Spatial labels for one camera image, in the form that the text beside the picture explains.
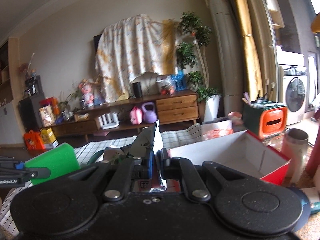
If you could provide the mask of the steel thermos cup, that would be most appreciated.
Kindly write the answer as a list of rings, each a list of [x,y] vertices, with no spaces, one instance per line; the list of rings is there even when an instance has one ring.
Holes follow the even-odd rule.
[[[290,178],[290,184],[297,184],[304,171],[308,140],[308,134],[301,129],[290,128],[285,131],[281,153],[290,159],[286,174],[286,178]]]

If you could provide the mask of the yellow curtain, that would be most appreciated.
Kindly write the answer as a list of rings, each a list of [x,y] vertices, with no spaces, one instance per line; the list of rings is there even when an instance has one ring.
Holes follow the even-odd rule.
[[[244,48],[248,94],[250,98],[254,99],[257,97],[258,92],[263,90],[263,83],[257,48],[252,34],[251,17],[247,0],[235,0],[235,6]]]

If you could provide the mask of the green sponge block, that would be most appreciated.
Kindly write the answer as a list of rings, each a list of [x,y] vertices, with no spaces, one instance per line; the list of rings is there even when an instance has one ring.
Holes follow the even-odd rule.
[[[33,185],[47,182],[80,169],[74,148],[67,143],[26,161],[24,166],[30,170],[46,168],[50,171],[48,178],[31,178],[30,181]]]

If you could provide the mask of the wooden tv cabinet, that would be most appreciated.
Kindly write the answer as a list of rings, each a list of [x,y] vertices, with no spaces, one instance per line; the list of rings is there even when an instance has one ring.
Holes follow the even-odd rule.
[[[153,110],[161,125],[186,121],[196,123],[199,118],[197,94],[184,90],[172,95],[155,94],[89,107],[77,111],[73,121],[63,121],[51,128],[57,138],[83,135],[85,139],[90,134],[132,129],[140,131],[149,124],[144,121],[140,124],[131,122],[131,111],[134,108],[142,112]]]

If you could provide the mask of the white standing air conditioner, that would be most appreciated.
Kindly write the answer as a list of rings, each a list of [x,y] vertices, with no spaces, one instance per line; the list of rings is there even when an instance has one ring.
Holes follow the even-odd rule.
[[[242,111],[244,73],[240,37],[227,0],[206,0],[219,52],[225,114]]]

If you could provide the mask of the potted green tree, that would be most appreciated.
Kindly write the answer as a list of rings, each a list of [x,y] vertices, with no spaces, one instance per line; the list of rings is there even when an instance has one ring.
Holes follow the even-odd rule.
[[[186,74],[187,86],[197,94],[200,121],[209,124],[217,118],[221,98],[220,91],[209,84],[206,48],[212,31],[194,12],[182,13],[177,30],[181,36],[176,46],[177,66],[190,68]]]

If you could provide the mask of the washing machine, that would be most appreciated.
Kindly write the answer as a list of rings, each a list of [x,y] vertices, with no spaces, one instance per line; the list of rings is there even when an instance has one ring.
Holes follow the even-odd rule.
[[[287,107],[286,125],[303,120],[306,108],[307,71],[304,66],[280,65],[283,70],[283,104]]]

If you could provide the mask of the yellow carton box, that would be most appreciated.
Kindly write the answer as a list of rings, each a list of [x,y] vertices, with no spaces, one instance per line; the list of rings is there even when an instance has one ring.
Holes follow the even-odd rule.
[[[53,148],[56,148],[59,143],[55,137],[55,134],[51,128],[44,128],[40,132],[43,144],[45,146],[45,149],[51,150]]]

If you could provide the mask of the red cardboard box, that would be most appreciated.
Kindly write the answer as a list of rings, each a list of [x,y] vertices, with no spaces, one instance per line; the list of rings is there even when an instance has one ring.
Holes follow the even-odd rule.
[[[187,158],[195,165],[213,161],[276,185],[283,183],[290,163],[288,157],[264,145],[250,131],[172,148],[168,154]]]

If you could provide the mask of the pink doll figure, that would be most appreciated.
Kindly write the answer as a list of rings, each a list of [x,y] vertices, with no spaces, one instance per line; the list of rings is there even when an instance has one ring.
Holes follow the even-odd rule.
[[[94,94],[93,94],[93,86],[92,83],[86,79],[83,79],[79,85],[78,89],[82,94],[82,99],[85,101],[87,107],[94,106]]]

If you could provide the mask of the orange gift bag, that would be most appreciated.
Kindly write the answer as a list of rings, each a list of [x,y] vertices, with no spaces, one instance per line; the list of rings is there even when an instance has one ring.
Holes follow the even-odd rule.
[[[45,146],[40,132],[33,130],[23,135],[24,142],[28,150],[45,150]]]

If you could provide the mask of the black cylinder speaker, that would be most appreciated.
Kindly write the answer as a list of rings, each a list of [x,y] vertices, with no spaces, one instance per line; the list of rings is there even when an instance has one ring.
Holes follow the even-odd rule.
[[[140,82],[133,82],[132,88],[133,88],[133,93],[134,93],[135,98],[142,98],[143,97],[143,92],[142,92],[142,87],[141,87]]]

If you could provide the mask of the black mini fridge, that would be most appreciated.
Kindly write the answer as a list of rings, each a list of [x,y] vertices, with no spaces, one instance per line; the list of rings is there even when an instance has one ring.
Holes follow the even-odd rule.
[[[39,131],[43,127],[40,116],[40,101],[44,100],[44,94],[36,94],[18,102],[18,111],[26,132]]]

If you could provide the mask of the floral cloth covered tv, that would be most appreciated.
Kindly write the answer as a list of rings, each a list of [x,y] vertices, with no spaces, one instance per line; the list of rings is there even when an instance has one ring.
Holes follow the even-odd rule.
[[[106,27],[98,41],[95,69],[105,102],[115,102],[140,74],[174,74],[178,22],[146,14]]]

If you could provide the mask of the white wifi router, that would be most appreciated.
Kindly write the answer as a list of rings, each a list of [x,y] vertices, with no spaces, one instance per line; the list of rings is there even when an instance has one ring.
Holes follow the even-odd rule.
[[[117,113],[106,113],[101,116],[98,116],[98,122],[100,128],[105,129],[112,129],[119,126],[119,119]]]

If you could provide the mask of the cartoon snack packet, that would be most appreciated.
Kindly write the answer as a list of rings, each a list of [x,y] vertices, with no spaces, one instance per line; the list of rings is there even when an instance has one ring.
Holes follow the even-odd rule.
[[[159,121],[156,121],[151,126],[144,128],[131,144],[105,148],[103,159],[114,165],[126,158],[136,159],[137,169],[132,175],[132,190],[134,192],[179,192],[180,184],[178,181],[162,178],[159,152],[163,148]]]

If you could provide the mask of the purple kettlebell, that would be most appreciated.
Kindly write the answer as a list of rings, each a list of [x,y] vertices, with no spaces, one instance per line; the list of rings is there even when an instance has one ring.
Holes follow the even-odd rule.
[[[153,102],[142,104],[143,121],[147,124],[153,124],[157,121],[156,107]]]

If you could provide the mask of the checkered tablecloth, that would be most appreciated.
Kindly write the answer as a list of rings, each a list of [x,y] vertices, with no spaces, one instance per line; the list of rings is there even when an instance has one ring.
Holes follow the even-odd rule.
[[[187,129],[162,132],[158,138],[162,139],[162,144],[164,148],[167,149],[199,142],[202,139],[201,125],[194,124]],[[135,139],[136,136],[132,136],[121,139],[89,142],[85,146],[76,148],[75,155],[78,163],[81,166],[84,166],[90,161],[101,161],[105,149],[122,148],[131,145]],[[1,207],[1,239],[14,239],[18,235],[19,231],[17,230],[10,213],[11,201],[18,193],[29,187],[32,187],[31,182],[27,182],[24,187],[10,190],[4,198]]]

